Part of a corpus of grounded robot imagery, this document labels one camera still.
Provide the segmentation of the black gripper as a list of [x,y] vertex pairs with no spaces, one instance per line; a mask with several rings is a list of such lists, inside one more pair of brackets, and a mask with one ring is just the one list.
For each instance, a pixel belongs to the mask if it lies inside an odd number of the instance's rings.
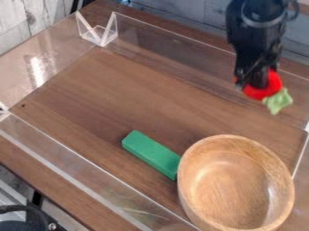
[[287,25],[297,19],[300,8],[299,0],[230,0],[226,34],[237,54],[237,86],[268,86],[268,72],[280,66]]

